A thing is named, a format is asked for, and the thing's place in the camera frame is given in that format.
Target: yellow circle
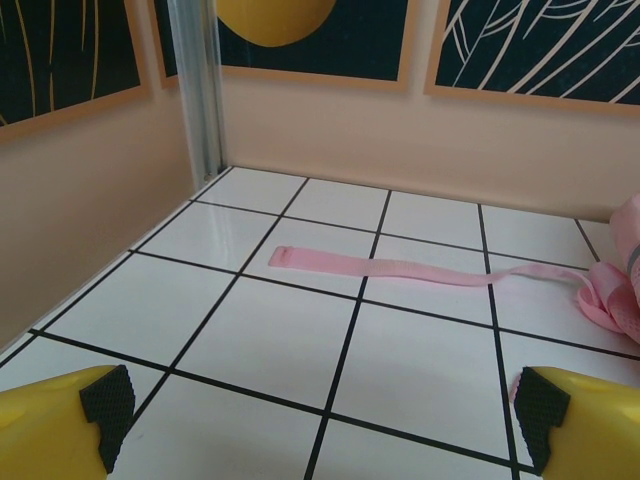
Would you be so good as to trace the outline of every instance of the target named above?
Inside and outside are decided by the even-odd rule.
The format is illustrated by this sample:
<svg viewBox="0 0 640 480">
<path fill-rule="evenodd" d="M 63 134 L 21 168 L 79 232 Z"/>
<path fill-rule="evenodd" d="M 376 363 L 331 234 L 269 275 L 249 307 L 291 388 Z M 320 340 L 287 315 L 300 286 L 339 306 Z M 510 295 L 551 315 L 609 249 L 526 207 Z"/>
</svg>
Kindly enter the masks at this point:
<svg viewBox="0 0 640 480">
<path fill-rule="evenodd" d="M 218 0 L 218 17 L 236 35 L 261 47 L 282 47 L 308 37 L 336 0 Z"/>
</svg>

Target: pink strap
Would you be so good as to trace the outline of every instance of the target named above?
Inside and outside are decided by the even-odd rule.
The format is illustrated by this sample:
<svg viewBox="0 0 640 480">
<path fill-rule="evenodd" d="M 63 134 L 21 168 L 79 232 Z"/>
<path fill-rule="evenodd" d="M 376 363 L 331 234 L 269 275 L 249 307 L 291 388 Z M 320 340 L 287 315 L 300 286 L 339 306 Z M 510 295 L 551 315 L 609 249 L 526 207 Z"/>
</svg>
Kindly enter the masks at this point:
<svg viewBox="0 0 640 480">
<path fill-rule="evenodd" d="M 600 262 L 594 265 L 588 278 L 568 268 L 539 263 L 522 265 L 499 273 L 474 275 L 415 262 L 366 259 L 306 248 L 278 247 L 269 265 L 353 277 L 411 278 L 466 287 L 486 286 L 509 275 L 525 275 L 549 280 L 577 280 L 584 284 L 577 295 L 582 313 L 597 325 L 612 332 L 627 333 L 640 343 L 638 334 L 640 308 L 637 303 L 634 303 L 634 310 L 633 305 L 628 301 L 628 291 L 633 292 L 633 289 L 629 289 L 631 284 L 628 277 L 608 263 Z M 618 300 L 621 296 L 624 296 L 624 302 Z"/>
</svg>

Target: framed picture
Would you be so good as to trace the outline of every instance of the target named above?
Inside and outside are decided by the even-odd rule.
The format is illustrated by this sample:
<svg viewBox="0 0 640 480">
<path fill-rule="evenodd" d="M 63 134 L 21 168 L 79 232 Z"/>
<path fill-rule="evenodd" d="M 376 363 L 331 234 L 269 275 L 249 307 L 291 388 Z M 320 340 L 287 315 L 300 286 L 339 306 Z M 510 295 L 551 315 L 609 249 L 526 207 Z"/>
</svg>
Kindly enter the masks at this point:
<svg viewBox="0 0 640 480">
<path fill-rule="evenodd" d="M 157 17 L 165 85 L 175 82 L 167 0 Z M 225 74 L 404 91 L 419 0 L 217 0 Z"/>
<path fill-rule="evenodd" d="M 441 0 L 425 93 L 640 114 L 640 1 Z"/>
<path fill-rule="evenodd" d="M 133 0 L 5 0 L 0 19 L 0 142 L 148 96 Z"/>
<path fill-rule="evenodd" d="M 167 0 L 147 1 L 151 13 L 158 68 L 160 69 L 160 84 L 162 88 L 176 87 L 178 85 L 178 65 L 173 50 L 169 4 Z"/>
</svg>

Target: black rubber pad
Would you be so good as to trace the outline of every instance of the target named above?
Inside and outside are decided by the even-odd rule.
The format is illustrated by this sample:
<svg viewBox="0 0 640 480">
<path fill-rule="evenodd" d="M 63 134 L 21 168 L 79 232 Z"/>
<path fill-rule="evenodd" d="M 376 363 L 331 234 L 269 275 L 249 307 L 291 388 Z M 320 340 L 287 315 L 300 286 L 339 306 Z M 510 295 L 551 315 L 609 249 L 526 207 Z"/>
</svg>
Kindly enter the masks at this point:
<svg viewBox="0 0 640 480">
<path fill-rule="evenodd" d="M 112 473 L 136 402 L 127 367 L 120 365 L 81 390 L 80 400 L 87 421 L 100 427 L 98 450 L 107 473 Z"/>
<path fill-rule="evenodd" d="M 569 394 L 532 368 L 522 371 L 514 407 L 537 475 L 542 475 L 549 463 L 549 434 L 552 427 L 562 426 L 570 400 Z"/>
</svg>

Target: white tile floor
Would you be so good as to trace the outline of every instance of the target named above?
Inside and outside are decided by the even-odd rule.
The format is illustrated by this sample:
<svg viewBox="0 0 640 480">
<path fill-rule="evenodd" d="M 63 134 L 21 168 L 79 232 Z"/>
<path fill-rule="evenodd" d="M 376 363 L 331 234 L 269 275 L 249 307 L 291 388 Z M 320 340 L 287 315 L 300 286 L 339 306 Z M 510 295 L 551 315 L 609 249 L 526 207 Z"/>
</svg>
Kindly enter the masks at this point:
<svg viewBox="0 0 640 480">
<path fill-rule="evenodd" d="M 473 273 L 615 261 L 600 224 L 236 168 L 0 355 L 0 390 L 125 364 L 114 479 L 529 480 L 505 402 L 522 367 L 640 386 L 640 348 L 573 285 L 363 282 L 272 269 L 279 245 Z"/>
</svg>

